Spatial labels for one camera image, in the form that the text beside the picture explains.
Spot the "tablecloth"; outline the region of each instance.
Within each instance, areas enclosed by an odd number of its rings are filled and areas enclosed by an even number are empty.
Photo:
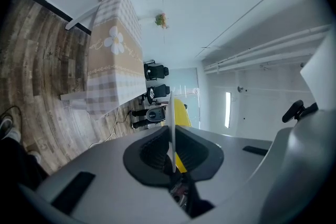
[[[130,0],[101,0],[91,33],[87,111],[99,119],[146,92],[141,27]]]

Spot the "shoe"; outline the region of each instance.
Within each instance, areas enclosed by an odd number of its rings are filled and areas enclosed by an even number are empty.
[[[14,139],[17,143],[20,143],[21,141],[21,133],[17,128],[11,128],[9,133],[4,138],[7,137]]]
[[[34,156],[35,159],[36,159],[36,162],[37,162],[38,164],[41,163],[41,159],[42,159],[42,157],[41,157],[41,154],[39,154],[37,151],[29,151],[29,152],[28,152],[28,155]]]
[[[12,119],[5,115],[0,118],[0,138],[4,139],[13,127]]]

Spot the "wooden floor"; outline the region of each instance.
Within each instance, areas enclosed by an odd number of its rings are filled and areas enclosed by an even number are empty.
[[[85,90],[90,36],[32,0],[12,0],[0,32],[0,113],[17,105],[23,113],[23,145],[39,151],[52,173],[110,136],[117,110],[94,121],[73,110],[65,93]],[[134,99],[120,106],[118,121],[142,108]],[[20,119],[12,109],[16,125]],[[118,137],[134,133],[130,116],[118,123]]]

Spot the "white flower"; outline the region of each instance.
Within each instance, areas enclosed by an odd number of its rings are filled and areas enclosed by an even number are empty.
[[[104,46],[111,46],[111,52],[114,54],[119,54],[119,52],[122,54],[124,52],[124,46],[122,45],[124,38],[121,33],[118,33],[116,26],[110,29],[110,36],[104,40]]]

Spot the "pipe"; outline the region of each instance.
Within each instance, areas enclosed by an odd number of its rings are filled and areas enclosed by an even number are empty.
[[[266,63],[266,65],[263,65],[263,66],[260,65],[260,66],[256,66],[255,68],[243,68],[243,69],[239,69],[239,70],[231,70],[231,71],[228,71],[227,73],[229,73],[229,72],[236,72],[236,71],[253,70],[253,69],[259,70],[261,68],[272,68],[272,67],[276,67],[276,66],[293,65],[293,64],[302,63],[302,62],[304,64],[307,63],[306,60],[295,61],[295,62],[282,62],[282,63],[275,63],[275,64],[273,64],[273,63]]]
[[[326,32],[317,33],[317,34],[314,34],[314,35],[311,35],[311,36],[308,36],[308,37],[302,37],[302,38],[294,39],[294,40],[291,40],[291,41],[288,41],[288,42],[285,42],[285,43],[274,45],[270,48],[266,48],[266,49],[263,49],[263,50],[258,50],[258,51],[255,51],[255,52],[251,52],[250,54],[245,54],[245,55],[239,56],[237,58],[227,60],[225,62],[219,63],[218,65],[216,65],[216,67],[221,66],[221,65],[226,65],[226,64],[229,64],[229,63],[232,63],[232,62],[235,62],[235,61],[240,61],[240,60],[243,60],[243,59],[246,59],[246,58],[249,58],[249,57],[253,57],[253,56],[257,56],[257,55],[261,55],[261,54],[266,54],[268,52],[272,52],[272,51],[275,51],[275,50],[281,50],[281,49],[285,49],[285,48],[288,48],[288,47],[303,44],[303,43],[306,43],[306,42],[319,40],[319,39],[324,38],[326,36],[326,34],[327,34]]]
[[[322,31],[328,31],[330,29],[330,25],[323,25],[323,26],[318,26],[318,27],[314,27],[314,28],[309,28],[309,29],[306,29],[306,30],[303,30],[303,31],[299,31],[299,32],[296,32],[294,34],[291,34],[291,35],[288,35],[288,36],[284,36],[284,37],[281,37],[281,38],[277,38],[277,39],[274,39],[272,41],[269,41],[267,43],[264,43],[262,45],[259,45],[259,46],[256,46],[256,47],[253,47],[251,49],[248,49],[248,50],[244,50],[238,54],[235,54],[233,56],[230,56],[224,60],[221,60],[217,63],[213,63],[209,66],[206,66],[204,68],[204,70],[207,70],[207,69],[210,69],[210,68],[213,68],[213,67],[216,67],[217,64],[219,63],[222,63],[222,62],[225,62],[227,60],[230,60],[230,59],[233,59],[233,58],[236,58],[240,55],[243,55],[243,54],[246,54],[246,53],[249,53],[251,51],[254,51],[254,50],[257,50],[257,49],[261,49],[261,48],[264,48],[264,47],[267,47],[269,45],[272,45],[272,44],[275,44],[277,42],[280,42],[280,41],[284,41],[286,39],[290,39],[290,38],[295,38],[295,37],[298,37],[298,36],[302,36],[302,35],[306,35],[306,34],[313,34],[313,33],[316,33],[316,32],[322,32]]]
[[[246,88],[247,90],[253,91],[272,91],[272,92],[296,92],[296,93],[311,93],[310,91],[299,91],[299,90],[286,90],[286,89],[263,89],[263,88]]]
[[[232,69],[235,69],[235,68],[252,66],[252,65],[256,65],[256,64],[260,64],[260,63],[264,63],[264,62],[285,60],[285,59],[290,59],[290,58],[295,58],[295,57],[313,55],[315,53],[315,51],[316,51],[316,48],[311,48],[311,49],[299,50],[299,51],[295,51],[295,52],[288,52],[288,53],[276,54],[276,55],[272,55],[272,56],[266,56],[266,57],[254,59],[254,60],[251,60],[251,61],[237,63],[235,65],[231,65],[231,66],[228,66],[228,67],[222,67],[222,68],[219,68],[218,71],[219,72],[220,71],[228,71],[228,70],[232,70]],[[205,71],[206,74],[216,73],[216,72],[217,72],[216,69]]]

